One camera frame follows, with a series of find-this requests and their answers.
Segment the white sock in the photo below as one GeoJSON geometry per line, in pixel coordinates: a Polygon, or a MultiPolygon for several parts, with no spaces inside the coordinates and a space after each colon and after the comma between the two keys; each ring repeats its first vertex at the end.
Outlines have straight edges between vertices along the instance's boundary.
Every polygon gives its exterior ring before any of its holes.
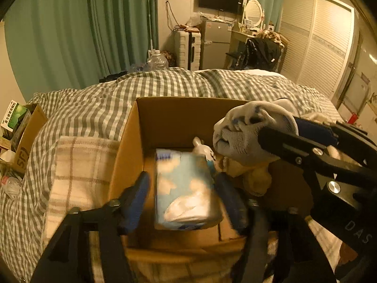
{"type": "Polygon", "coordinates": [[[261,148],[259,131],[270,126],[297,135],[298,116],[298,110],[287,98],[251,101],[234,107],[213,126],[213,147],[220,155],[246,167],[274,162],[279,158],[261,148]]]}

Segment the blue tissue pack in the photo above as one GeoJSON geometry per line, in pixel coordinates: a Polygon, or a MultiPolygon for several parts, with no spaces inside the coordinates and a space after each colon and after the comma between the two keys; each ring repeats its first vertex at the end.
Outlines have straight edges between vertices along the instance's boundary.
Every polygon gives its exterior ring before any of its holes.
{"type": "Polygon", "coordinates": [[[157,149],[155,228],[184,231],[214,227],[222,219],[205,155],[157,149]]]}

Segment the red bottle on floor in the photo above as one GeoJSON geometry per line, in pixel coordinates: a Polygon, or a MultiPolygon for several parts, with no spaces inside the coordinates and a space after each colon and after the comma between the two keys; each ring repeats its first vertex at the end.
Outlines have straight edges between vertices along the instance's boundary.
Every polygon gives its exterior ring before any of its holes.
{"type": "Polygon", "coordinates": [[[353,124],[355,124],[355,122],[356,122],[357,120],[358,120],[358,114],[353,113],[353,114],[351,115],[351,117],[349,118],[349,120],[347,121],[347,123],[353,125],[353,124]]]}

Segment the open brown cardboard box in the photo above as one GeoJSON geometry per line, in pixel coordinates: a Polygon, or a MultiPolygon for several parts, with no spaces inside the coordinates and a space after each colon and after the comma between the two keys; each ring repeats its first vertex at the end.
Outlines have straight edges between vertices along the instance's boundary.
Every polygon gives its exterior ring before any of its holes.
{"type": "MultiPolygon", "coordinates": [[[[190,151],[194,137],[212,144],[213,126],[240,100],[221,98],[138,98],[125,124],[112,174],[109,198],[119,197],[141,172],[155,177],[155,150],[190,151]]],[[[296,206],[307,215],[312,206],[309,187],[298,168],[285,162],[272,167],[273,185],[268,205],[278,209],[296,206]]],[[[195,231],[170,231],[155,227],[155,185],[144,203],[137,228],[121,241],[128,260],[148,280],[173,281],[180,273],[196,276],[227,271],[239,259],[245,240],[224,219],[219,225],[195,231]]]]}

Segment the beige plaid blanket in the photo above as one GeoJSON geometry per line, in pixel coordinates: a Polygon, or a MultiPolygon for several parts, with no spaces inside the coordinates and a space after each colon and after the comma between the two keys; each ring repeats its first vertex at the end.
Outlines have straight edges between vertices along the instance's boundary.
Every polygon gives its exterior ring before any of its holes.
{"type": "MultiPolygon", "coordinates": [[[[107,201],[109,185],[120,142],[94,137],[62,136],[57,143],[54,166],[54,183],[50,191],[49,206],[46,212],[45,228],[42,236],[43,246],[51,238],[72,207],[90,210],[101,207],[107,201]]],[[[238,162],[216,155],[216,170],[224,171],[232,177],[245,177],[245,182],[252,175],[261,177],[261,181],[251,181],[252,193],[265,194],[271,185],[267,172],[262,168],[242,166],[238,162]]],[[[313,220],[309,227],[324,250],[330,266],[335,270],[342,257],[342,242],[313,220]]],[[[98,232],[89,232],[89,261],[92,281],[104,282],[99,251],[98,232]]],[[[230,282],[230,267],[235,262],[233,257],[214,257],[210,260],[167,264],[136,262],[135,271],[141,282],[230,282]]]]}

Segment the crumpled plastic bag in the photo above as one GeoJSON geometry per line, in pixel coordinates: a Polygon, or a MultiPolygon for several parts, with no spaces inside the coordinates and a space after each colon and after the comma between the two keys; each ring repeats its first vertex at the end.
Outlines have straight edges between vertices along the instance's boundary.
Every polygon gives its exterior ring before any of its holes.
{"type": "Polygon", "coordinates": [[[16,199],[20,194],[21,182],[14,176],[3,176],[1,188],[9,198],[16,199]]]}

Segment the white louvered wardrobe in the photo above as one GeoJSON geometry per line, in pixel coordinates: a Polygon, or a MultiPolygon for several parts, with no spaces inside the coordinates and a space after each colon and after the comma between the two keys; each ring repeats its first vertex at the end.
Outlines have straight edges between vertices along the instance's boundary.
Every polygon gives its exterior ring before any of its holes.
{"type": "Polygon", "coordinates": [[[281,74],[331,99],[353,43],[355,11],[339,0],[284,0],[280,32],[288,40],[281,74]]]}

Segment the chair with black jacket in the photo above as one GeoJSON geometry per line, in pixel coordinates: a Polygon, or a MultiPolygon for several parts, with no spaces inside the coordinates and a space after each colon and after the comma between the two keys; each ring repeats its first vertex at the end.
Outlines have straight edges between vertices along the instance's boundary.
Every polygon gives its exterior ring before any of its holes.
{"type": "Polygon", "coordinates": [[[237,48],[227,53],[230,70],[266,70],[272,72],[278,67],[284,46],[268,38],[249,38],[240,42],[237,48]]]}

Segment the small SF cardboard box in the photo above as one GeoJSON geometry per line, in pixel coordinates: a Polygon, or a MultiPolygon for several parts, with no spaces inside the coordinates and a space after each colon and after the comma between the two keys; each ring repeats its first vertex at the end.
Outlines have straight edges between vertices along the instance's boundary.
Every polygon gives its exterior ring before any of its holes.
{"type": "Polygon", "coordinates": [[[1,136],[1,164],[21,175],[25,174],[34,140],[48,120],[39,104],[24,106],[30,113],[23,118],[17,130],[9,133],[1,128],[11,136],[9,139],[1,136]]]}

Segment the silver mini fridge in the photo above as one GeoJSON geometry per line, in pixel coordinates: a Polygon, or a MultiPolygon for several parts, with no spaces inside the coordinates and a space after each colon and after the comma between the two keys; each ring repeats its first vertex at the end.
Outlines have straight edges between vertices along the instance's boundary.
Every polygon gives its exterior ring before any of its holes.
{"type": "Polygon", "coordinates": [[[200,67],[222,69],[229,52],[232,25],[227,22],[204,20],[201,24],[200,67]]]}

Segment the green white product box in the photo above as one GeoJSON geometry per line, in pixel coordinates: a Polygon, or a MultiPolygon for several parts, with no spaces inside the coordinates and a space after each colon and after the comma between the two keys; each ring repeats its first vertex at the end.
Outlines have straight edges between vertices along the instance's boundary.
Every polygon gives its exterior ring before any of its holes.
{"type": "Polygon", "coordinates": [[[30,113],[30,110],[26,106],[12,100],[1,121],[1,128],[13,133],[28,113],[30,113]]]}

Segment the oval white vanity mirror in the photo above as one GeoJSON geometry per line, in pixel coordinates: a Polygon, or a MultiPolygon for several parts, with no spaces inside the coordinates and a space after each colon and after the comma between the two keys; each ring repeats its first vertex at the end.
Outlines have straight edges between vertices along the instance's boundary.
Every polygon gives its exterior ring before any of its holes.
{"type": "Polygon", "coordinates": [[[258,0],[249,0],[243,12],[243,23],[256,28],[263,18],[263,9],[258,0]]]}

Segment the green checkered bed sheet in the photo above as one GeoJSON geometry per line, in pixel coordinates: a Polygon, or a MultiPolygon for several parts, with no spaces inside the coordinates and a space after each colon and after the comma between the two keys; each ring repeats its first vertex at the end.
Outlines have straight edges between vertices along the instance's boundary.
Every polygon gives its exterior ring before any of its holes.
{"type": "Polygon", "coordinates": [[[1,194],[1,257],[15,278],[29,281],[42,253],[42,231],[52,187],[52,163],[62,136],[120,140],[135,99],[187,96],[274,101],[287,98],[300,115],[322,113],[331,121],[340,114],[317,89],[295,84],[265,70],[182,68],[137,72],[84,89],[35,93],[47,123],[32,145],[20,194],[1,194]]]}

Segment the white suitcase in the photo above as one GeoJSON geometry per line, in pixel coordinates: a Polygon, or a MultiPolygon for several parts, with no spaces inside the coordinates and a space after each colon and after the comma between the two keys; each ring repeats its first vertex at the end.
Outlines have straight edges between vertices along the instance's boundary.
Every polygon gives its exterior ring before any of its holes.
{"type": "Polygon", "coordinates": [[[199,70],[201,57],[201,33],[193,28],[174,33],[176,63],[180,68],[190,71],[199,70]]]}

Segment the large clear water bottle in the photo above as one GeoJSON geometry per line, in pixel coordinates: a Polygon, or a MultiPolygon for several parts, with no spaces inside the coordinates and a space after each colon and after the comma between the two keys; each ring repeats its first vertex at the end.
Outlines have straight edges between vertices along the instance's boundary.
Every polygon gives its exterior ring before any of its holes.
{"type": "Polygon", "coordinates": [[[166,57],[158,49],[153,49],[147,59],[146,66],[149,71],[165,70],[168,69],[169,63],[166,57]]]}

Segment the large green curtain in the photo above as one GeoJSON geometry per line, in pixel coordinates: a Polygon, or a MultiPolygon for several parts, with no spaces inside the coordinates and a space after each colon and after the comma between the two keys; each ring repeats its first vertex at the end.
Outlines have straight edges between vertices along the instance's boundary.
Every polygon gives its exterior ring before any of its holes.
{"type": "MultiPolygon", "coordinates": [[[[156,47],[155,0],[150,8],[156,47]]],[[[15,0],[4,29],[23,97],[81,89],[143,64],[150,47],[147,9],[147,0],[15,0]]]]}

